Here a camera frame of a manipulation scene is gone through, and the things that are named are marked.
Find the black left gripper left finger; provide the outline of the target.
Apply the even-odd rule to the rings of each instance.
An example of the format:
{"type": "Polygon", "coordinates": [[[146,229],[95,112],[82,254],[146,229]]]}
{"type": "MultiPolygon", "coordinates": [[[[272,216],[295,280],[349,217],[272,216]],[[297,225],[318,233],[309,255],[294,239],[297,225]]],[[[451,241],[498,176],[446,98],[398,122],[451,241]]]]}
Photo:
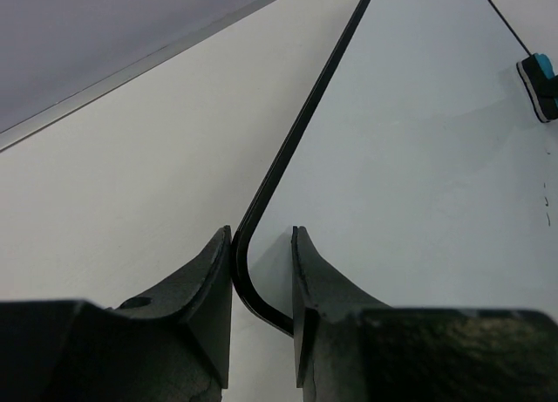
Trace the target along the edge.
{"type": "Polygon", "coordinates": [[[1,305],[4,401],[219,401],[228,386],[231,231],[117,308],[1,305]]]}

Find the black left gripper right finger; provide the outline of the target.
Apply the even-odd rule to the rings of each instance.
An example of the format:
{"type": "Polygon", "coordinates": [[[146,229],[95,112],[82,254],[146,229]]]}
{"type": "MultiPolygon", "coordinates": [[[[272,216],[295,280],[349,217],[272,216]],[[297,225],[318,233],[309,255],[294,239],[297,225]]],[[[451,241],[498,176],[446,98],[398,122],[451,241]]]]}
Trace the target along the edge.
{"type": "Polygon", "coordinates": [[[557,326],[534,310],[393,308],[291,237],[296,384],[307,401],[554,401],[557,326]]]}

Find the black framed whiteboard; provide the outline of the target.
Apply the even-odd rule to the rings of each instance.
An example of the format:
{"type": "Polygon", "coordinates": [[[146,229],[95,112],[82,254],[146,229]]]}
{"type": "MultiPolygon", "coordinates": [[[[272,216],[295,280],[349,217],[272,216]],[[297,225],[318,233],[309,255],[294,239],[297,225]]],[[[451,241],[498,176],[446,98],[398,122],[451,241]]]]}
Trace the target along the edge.
{"type": "Polygon", "coordinates": [[[235,234],[292,331],[291,236],[395,307],[557,313],[557,116],[493,0],[360,0],[235,234]]]}

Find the blue bone-shaped eraser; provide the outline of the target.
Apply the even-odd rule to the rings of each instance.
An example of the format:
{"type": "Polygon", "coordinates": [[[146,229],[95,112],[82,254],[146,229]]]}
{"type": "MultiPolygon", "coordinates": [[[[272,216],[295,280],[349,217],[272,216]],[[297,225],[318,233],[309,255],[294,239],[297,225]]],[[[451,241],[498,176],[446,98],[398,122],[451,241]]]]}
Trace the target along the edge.
{"type": "Polygon", "coordinates": [[[535,115],[547,124],[557,120],[557,74],[549,57],[534,53],[516,64],[535,115]]]}

